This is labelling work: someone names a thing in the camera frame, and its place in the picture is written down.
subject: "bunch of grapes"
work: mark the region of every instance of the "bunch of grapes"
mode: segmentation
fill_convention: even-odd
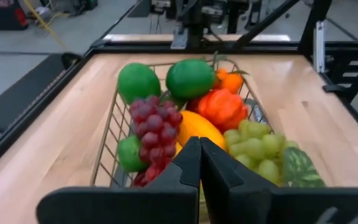
[[[129,112],[135,124],[135,135],[141,139],[139,157],[150,164],[145,174],[139,174],[134,185],[145,186],[153,181],[176,154],[176,136],[183,119],[172,101],[160,104],[157,96],[136,100]]]

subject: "concrete floor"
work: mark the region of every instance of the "concrete floor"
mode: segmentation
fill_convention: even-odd
[[[65,43],[64,49],[56,43],[51,35],[36,27],[30,27],[25,31],[1,32],[0,31],[0,51],[20,51],[20,52],[78,52],[83,53],[90,44],[96,40],[105,30],[111,26],[135,0],[98,0],[99,6],[93,11],[73,17],[55,19],[51,28],[57,33],[62,42]],[[288,19],[282,17],[268,27],[265,34],[286,34],[292,40],[299,40],[310,9],[299,2],[290,9]],[[358,0],[334,0],[328,17],[347,29],[352,35],[358,38]],[[150,20],[153,21],[152,33],[154,33],[157,17],[142,19],[125,18],[111,33],[114,34],[149,34]],[[164,34],[171,34],[173,22],[167,22],[161,17],[161,31]],[[244,33],[244,22],[239,22],[237,32]],[[223,33],[225,26],[217,27],[218,33]],[[326,40],[352,40],[340,29],[326,23]],[[0,94],[18,81],[25,73],[40,63],[45,56],[42,55],[0,55]],[[352,102],[358,110],[358,95]]]

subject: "robot workstation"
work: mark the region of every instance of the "robot workstation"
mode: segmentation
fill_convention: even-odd
[[[331,0],[261,34],[298,1],[141,0],[62,54],[0,137],[0,223],[358,223],[358,42],[324,39]],[[174,33],[111,34],[149,14]]]

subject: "fruit basket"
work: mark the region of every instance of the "fruit basket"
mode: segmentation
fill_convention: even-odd
[[[207,60],[215,70],[223,68],[227,71],[240,70],[240,67],[223,55],[215,54],[214,58]],[[157,74],[161,88],[167,90],[165,77],[168,69],[176,62],[152,64],[149,67]],[[243,83],[239,95],[248,107],[248,119],[269,125],[261,105],[258,103],[247,79],[247,74],[242,74]],[[130,187],[136,173],[127,174],[119,165],[117,156],[117,144],[120,140],[133,133],[132,118],[129,106],[116,90],[114,92],[111,107],[109,110],[106,127],[100,144],[97,162],[91,178],[91,185],[97,187],[110,187],[112,189]]]

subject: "wooden table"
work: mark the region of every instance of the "wooden table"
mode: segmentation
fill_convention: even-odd
[[[91,58],[0,158],[0,223],[36,223],[35,206],[45,194],[90,184],[117,74],[124,65],[188,57],[200,56]],[[273,129],[299,143],[329,186],[358,186],[358,124],[336,95],[321,89],[323,80],[302,56],[229,58],[251,74],[247,81]]]

